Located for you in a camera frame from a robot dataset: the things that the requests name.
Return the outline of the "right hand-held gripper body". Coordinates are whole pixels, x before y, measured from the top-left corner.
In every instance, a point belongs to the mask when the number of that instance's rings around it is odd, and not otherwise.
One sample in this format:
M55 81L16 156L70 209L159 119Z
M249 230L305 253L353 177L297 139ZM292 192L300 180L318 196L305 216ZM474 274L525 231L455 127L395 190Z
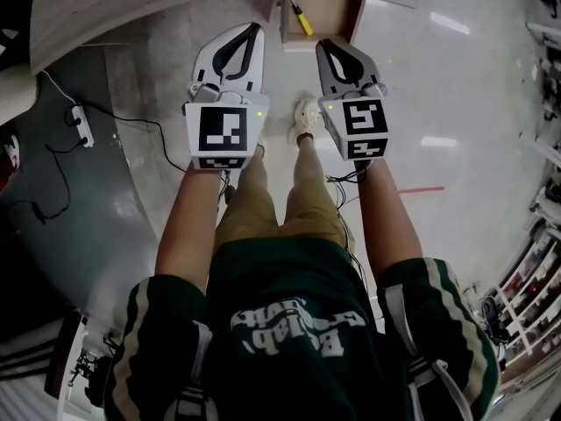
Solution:
M328 66L325 42L316 44L316 61L323 95L318 106L323 115L325 129L330 133L344 161L372 161L384 156L389 140L389 130L382 99L387 87L380 81L379 70L373 59L361 50L365 73L358 85L327 83Z

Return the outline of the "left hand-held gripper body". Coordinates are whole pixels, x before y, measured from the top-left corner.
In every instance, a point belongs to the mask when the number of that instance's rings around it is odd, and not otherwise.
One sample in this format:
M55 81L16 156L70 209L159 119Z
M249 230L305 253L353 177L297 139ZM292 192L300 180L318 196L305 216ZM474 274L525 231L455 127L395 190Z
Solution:
M246 167L269 110L269 98L262 92L264 29L261 26L259 30L249 70L234 81L220 78L212 67L213 56L224 43L224 38L219 39L223 33L203 46L196 56L192 81L187 86L188 101L182 106L189 154L197 169ZM240 70L244 51L245 44L224 67L225 75Z

